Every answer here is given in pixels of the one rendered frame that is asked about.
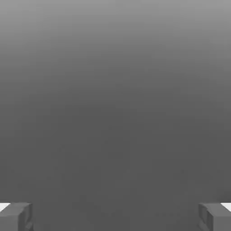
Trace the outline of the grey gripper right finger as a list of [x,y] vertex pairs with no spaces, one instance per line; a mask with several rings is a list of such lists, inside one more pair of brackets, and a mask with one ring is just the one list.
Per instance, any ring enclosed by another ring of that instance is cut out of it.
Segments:
[[231,231],[231,203],[199,203],[201,231]]

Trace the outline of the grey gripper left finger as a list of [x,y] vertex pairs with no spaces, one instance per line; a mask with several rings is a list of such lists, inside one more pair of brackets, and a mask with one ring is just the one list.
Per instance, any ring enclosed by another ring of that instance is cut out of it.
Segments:
[[0,231],[34,231],[33,204],[0,203]]

